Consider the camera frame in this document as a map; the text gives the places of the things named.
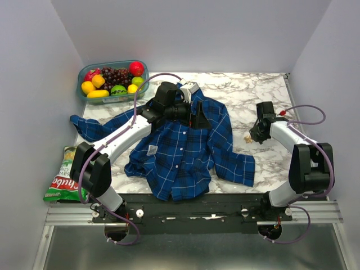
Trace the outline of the blue plaid shirt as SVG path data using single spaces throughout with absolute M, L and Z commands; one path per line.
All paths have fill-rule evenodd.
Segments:
M 126 175 L 145 177 L 152 193 L 164 201 L 192 199 L 208 192 L 211 169 L 223 180 L 253 186 L 255 159 L 233 151 L 226 106 L 205 97 L 201 90 L 192 95 L 192 101 L 202 103 L 211 129 L 166 122 L 130 152 Z

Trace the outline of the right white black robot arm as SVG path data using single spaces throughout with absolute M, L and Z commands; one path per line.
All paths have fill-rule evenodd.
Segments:
M 302 197 L 327 196 L 335 183 L 332 146 L 297 130 L 294 124 L 300 122 L 284 117 L 289 110 L 277 114 L 271 101 L 258 103 L 257 120 L 249 131 L 253 141 L 276 140 L 291 154 L 288 181 L 266 192 L 256 209 L 262 220 L 272 220 Z

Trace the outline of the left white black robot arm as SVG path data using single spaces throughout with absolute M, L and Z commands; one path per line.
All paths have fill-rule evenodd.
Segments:
M 181 87 L 162 82 L 155 97 L 136 109 L 123 126 L 92 145 L 83 142 L 77 147 L 70 178 L 78 191 L 86 190 L 106 209 L 112 222 L 121 221 L 125 214 L 124 200 L 111 186 L 111 165 L 124 151 L 169 121 L 193 129 L 211 128 L 202 103 L 192 109 L 191 95 L 198 89 L 195 82 L 182 82 Z

